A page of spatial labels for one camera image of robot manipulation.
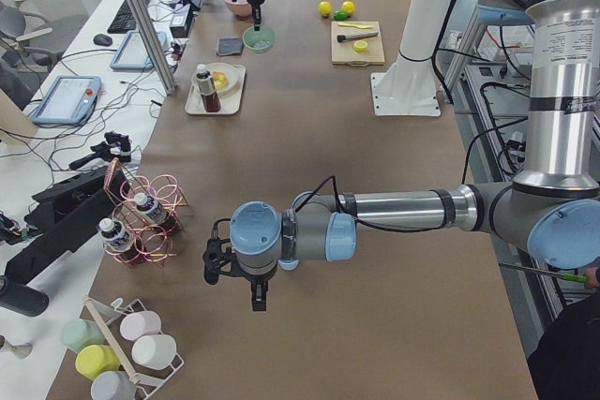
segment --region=black cylinder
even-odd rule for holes
[[[0,306],[33,318],[48,307],[48,295],[0,275]]]

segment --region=cutting board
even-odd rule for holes
[[[364,30],[356,27],[340,27],[335,21],[331,22],[331,62],[334,65],[350,65],[350,66],[369,66],[383,65],[385,56],[383,55],[382,31],[379,28],[377,21],[360,21],[346,23],[360,23],[363,25],[372,25],[373,28]],[[364,39],[368,43],[366,52],[356,52],[353,49],[354,41],[338,42],[338,35],[353,35],[356,33],[374,32],[380,33],[376,37],[368,37]]]

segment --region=keyboard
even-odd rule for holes
[[[150,0],[143,0],[146,5],[150,3]],[[135,30],[136,23],[129,8],[127,0],[123,1],[121,7],[114,15],[114,19],[111,22],[111,26],[107,30],[108,33],[126,33],[129,30]]]

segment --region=black mouse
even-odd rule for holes
[[[97,46],[110,46],[111,44],[113,44],[113,39],[111,37],[109,37],[108,35],[102,35],[101,33],[99,35],[94,36],[94,44],[96,44]]]

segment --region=dark bottle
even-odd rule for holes
[[[221,102],[218,99],[217,88],[215,81],[210,75],[210,72],[203,65],[199,65],[196,73],[196,82],[198,90],[206,112],[219,112],[221,110]]]
[[[33,318],[43,313],[49,302],[45,293],[0,275],[0,306]]]
[[[134,197],[136,208],[152,224],[163,229],[167,234],[173,234],[179,230],[179,223],[169,211],[165,209],[162,203],[152,196],[143,192],[138,192]]]
[[[105,218],[100,220],[100,235],[102,241],[113,253],[117,253],[123,262],[143,262],[138,248],[142,249],[140,239],[130,232],[122,222]]]

